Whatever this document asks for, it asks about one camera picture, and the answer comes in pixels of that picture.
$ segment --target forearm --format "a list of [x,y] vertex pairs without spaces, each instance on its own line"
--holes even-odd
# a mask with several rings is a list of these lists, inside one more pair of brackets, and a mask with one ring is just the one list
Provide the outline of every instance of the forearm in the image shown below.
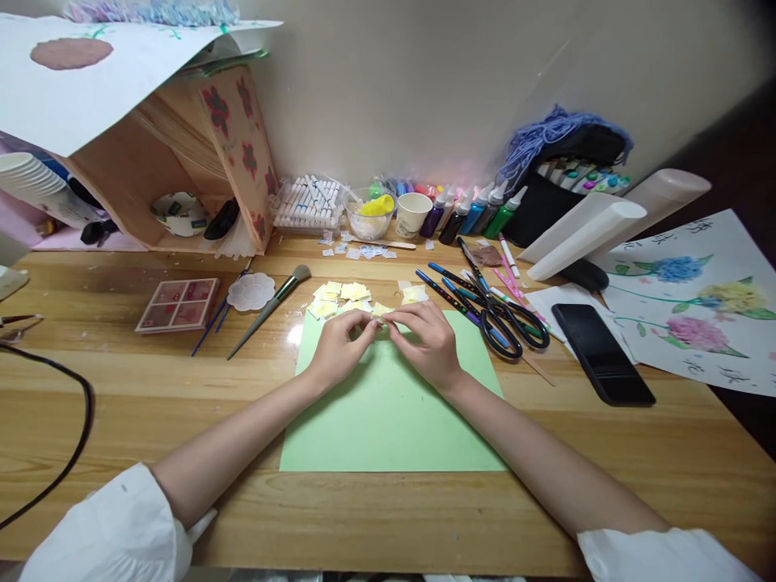
[[593,529],[625,534],[670,524],[616,479],[464,373],[442,395],[512,468],[571,535]]
[[151,472],[188,529],[325,386],[301,374],[181,445]]

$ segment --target hand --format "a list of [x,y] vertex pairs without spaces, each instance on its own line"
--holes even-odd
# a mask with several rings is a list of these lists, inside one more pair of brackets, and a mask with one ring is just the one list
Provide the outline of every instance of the hand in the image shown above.
[[[464,374],[455,352],[455,332],[436,303],[411,303],[382,318],[388,324],[391,341],[434,388],[440,392],[451,389]],[[409,327],[423,343],[410,342],[396,323]]]
[[[356,326],[363,331],[356,339],[350,339],[350,332]],[[380,328],[382,325],[372,315],[361,310],[346,311],[329,319],[323,325],[318,347],[305,374],[316,384],[323,382],[324,389],[329,390],[352,372]]]

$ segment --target eyeshadow palette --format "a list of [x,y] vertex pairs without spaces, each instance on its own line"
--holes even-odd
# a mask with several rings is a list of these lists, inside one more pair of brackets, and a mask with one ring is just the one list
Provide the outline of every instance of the eyeshadow palette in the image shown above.
[[163,281],[135,331],[142,334],[205,329],[218,279]]

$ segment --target green brush handle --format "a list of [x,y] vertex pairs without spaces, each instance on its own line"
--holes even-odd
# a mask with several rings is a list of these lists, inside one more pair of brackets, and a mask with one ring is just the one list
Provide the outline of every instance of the green brush handle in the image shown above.
[[277,296],[275,296],[269,300],[269,303],[264,307],[264,310],[262,310],[261,315],[256,318],[253,324],[248,328],[248,331],[245,332],[245,335],[242,337],[242,339],[236,346],[234,346],[234,349],[229,354],[229,356],[226,357],[227,360],[231,360],[232,356],[236,354],[237,351],[251,338],[253,333],[259,329],[259,326],[267,321],[267,318],[272,315],[272,312],[275,310],[275,308],[280,305],[281,299],[278,299]]

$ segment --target green paper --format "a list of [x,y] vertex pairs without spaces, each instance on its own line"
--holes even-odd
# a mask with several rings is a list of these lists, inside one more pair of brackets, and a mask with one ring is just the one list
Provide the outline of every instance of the green paper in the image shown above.
[[[501,393],[480,330],[446,311],[461,366],[491,392]],[[305,315],[297,374],[313,358],[323,322]],[[418,342],[408,329],[402,333]],[[378,332],[344,381],[302,412],[285,433],[281,471],[500,471],[490,445]]]

